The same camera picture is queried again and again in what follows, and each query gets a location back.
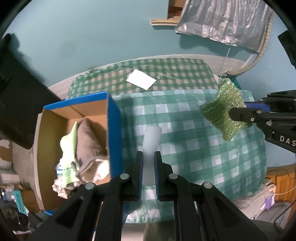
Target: blue wall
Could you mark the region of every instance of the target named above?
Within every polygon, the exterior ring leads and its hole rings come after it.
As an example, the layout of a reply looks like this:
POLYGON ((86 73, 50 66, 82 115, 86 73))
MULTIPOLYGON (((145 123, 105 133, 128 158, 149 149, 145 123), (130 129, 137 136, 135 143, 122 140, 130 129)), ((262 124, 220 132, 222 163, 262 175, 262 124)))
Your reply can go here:
MULTIPOLYGON (((275 17, 270 42, 260 62, 237 77, 241 87, 250 90, 255 100, 267 93, 296 89, 296 71, 277 36, 287 28, 275 17)), ((284 166, 295 163, 295 154, 273 144, 266 144, 267 165, 284 166)))
MULTIPOLYGON (((229 46, 199 36, 153 28, 167 17, 168 0, 32 0, 15 18, 11 49, 39 80, 51 86, 75 74, 122 60, 163 54, 225 56, 229 46)), ((250 50, 231 47, 246 60, 250 50)))

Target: gingham tablecloth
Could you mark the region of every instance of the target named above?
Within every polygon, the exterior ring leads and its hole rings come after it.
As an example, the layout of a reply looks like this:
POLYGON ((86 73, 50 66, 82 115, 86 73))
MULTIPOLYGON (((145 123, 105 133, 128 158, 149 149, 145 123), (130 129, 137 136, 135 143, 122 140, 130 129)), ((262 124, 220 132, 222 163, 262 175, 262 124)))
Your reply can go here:
POLYGON ((134 69, 156 79, 147 91, 218 89, 210 67, 203 60, 155 58, 123 61, 108 67, 90 70, 73 81, 67 98, 102 91, 108 91, 111 95, 146 92, 126 82, 128 75, 134 69))
MULTIPOLYGON (((158 150, 174 173, 189 182, 213 183, 234 199, 258 189, 266 173, 264 136, 253 125, 225 142, 221 132, 199 112, 216 90, 174 90, 114 96, 121 111, 123 166, 141 150, 147 125, 163 130, 158 150)), ((244 101, 254 101, 242 91, 244 101)), ((158 202, 155 186, 143 187, 140 202, 130 203, 127 223, 173 219, 173 203, 158 202)))

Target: bolt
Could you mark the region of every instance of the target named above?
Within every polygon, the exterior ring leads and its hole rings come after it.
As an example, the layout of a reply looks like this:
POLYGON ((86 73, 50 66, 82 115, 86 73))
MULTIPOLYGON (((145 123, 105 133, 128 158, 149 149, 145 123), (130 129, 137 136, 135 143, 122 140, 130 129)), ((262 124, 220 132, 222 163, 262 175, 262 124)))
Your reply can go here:
POLYGON ((86 188, 87 190, 91 190, 91 189, 93 189, 94 186, 95 186, 94 183, 87 183, 87 184, 85 184, 85 188, 86 188))
POLYGON ((128 179, 129 178, 129 175, 127 173, 123 173, 123 174, 120 175, 120 178, 122 180, 125 180, 125 179, 128 179))
POLYGON ((177 178, 178 178, 178 175, 175 174, 175 173, 171 173, 171 174, 169 174, 168 177, 169 177, 170 179, 177 179, 177 178))
POLYGON ((209 182, 206 182, 206 183, 204 183, 204 187, 207 188, 207 189, 211 189, 213 187, 213 184, 209 183, 209 182))

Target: gray plastic sheet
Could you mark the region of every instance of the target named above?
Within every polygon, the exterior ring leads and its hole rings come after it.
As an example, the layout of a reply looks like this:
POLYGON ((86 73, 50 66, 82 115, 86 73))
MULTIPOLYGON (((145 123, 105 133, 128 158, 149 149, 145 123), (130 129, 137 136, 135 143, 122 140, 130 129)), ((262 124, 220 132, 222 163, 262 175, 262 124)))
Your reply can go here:
POLYGON ((260 52, 272 11, 262 0, 187 0, 175 31, 260 52))

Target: white cylinder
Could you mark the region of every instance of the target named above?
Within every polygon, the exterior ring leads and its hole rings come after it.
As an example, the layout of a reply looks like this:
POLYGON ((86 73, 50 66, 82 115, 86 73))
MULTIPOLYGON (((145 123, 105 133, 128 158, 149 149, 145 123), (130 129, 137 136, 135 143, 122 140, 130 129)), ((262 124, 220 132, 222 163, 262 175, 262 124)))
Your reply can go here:
POLYGON ((145 136, 143 140, 143 157, 144 157, 144 169, 143 169, 143 182, 144 186, 155 185, 154 176, 154 153, 157 150, 161 132, 163 130, 158 126, 147 126, 145 136))

